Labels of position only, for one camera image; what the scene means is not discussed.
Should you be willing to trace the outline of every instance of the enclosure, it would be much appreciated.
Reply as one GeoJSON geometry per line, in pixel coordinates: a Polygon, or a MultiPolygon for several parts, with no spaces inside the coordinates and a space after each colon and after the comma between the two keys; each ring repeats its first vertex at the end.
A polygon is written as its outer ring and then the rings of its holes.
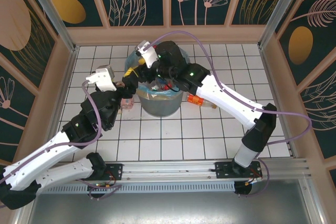
{"type": "MultiPolygon", "coordinates": [[[[98,152],[123,167],[122,189],[96,202],[87,186],[69,181],[23,208],[0,209],[0,223],[336,222],[335,0],[0,0],[0,7],[2,166],[38,149],[80,112],[81,85],[97,67],[110,65],[120,81],[136,45],[172,31],[196,36],[229,88],[312,120],[301,138],[265,147],[259,158],[269,187],[238,198],[235,180],[211,169],[235,157],[247,129],[223,109],[187,102],[186,92],[162,118],[146,113],[135,95],[111,131],[56,165],[98,152]]],[[[192,37],[166,40],[213,73],[192,37]]],[[[279,115],[269,142],[306,127],[303,118],[279,115]]],[[[266,185],[261,167],[264,181],[253,192],[266,185]]]]}

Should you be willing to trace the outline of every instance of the gray bucket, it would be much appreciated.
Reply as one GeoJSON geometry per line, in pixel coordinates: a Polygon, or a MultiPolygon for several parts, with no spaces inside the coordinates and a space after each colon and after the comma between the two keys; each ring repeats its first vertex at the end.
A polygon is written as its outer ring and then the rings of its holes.
{"type": "MultiPolygon", "coordinates": [[[[180,49],[183,57],[187,62],[190,62],[187,53],[180,49]]],[[[135,51],[131,53],[125,62],[125,72],[129,68],[134,68],[139,65],[139,57],[135,54],[135,51]]],[[[181,106],[183,91],[174,92],[171,90],[157,92],[150,90],[144,83],[139,83],[139,87],[136,91],[139,96],[143,109],[152,116],[165,117],[175,113],[181,106]]]]}

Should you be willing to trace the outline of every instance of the white tile floor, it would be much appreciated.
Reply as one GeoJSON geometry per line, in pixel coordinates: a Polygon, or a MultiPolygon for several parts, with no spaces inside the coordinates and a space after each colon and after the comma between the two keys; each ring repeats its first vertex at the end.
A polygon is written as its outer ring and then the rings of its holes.
{"type": "MultiPolygon", "coordinates": [[[[204,45],[212,56],[219,78],[230,88],[263,105],[274,103],[257,45],[204,45]]],[[[191,58],[206,68],[209,63],[199,45],[180,45],[191,58]]],[[[72,74],[59,129],[80,111],[85,99],[81,84],[100,65],[112,64],[115,81],[121,80],[126,57],[134,46],[81,47],[72,74]]],[[[246,129],[226,111],[182,102],[167,118],[156,118],[134,97],[132,110],[118,115],[114,128],[103,137],[64,161],[75,161],[89,152],[99,152],[106,162],[160,161],[233,158],[246,129]]],[[[270,141],[284,139],[280,121],[270,141]]],[[[260,157],[289,157],[286,143],[266,147],[260,157]]]]}

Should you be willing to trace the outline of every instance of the pink object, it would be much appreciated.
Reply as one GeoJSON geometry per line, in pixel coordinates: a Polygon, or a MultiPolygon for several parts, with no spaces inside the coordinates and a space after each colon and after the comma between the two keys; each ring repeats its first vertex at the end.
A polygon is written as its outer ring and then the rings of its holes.
{"type": "Polygon", "coordinates": [[[121,99],[121,107],[124,110],[130,110],[130,109],[132,109],[133,105],[134,105],[133,98],[130,98],[130,99],[121,99]]]}

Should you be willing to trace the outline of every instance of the small bottle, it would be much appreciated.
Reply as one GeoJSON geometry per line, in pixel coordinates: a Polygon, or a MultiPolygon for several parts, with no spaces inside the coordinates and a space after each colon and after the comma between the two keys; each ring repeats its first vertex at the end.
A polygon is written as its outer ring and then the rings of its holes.
{"type": "Polygon", "coordinates": [[[194,103],[194,104],[202,106],[202,107],[209,107],[209,108],[213,108],[213,109],[217,108],[217,105],[215,105],[212,102],[209,102],[207,100],[204,100],[203,98],[200,98],[196,95],[189,94],[185,100],[187,102],[194,103]]]}
{"type": "Polygon", "coordinates": [[[172,85],[169,84],[157,84],[155,86],[152,87],[152,91],[166,91],[172,88],[172,85]]]}
{"type": "Polygon", "coordinates": [[[124,110],[130,110],[131,108],[133,108],[134,105],[134,100],[133,98],[129,98],[129,99],[121,99],[121,108],[124,110]]]}

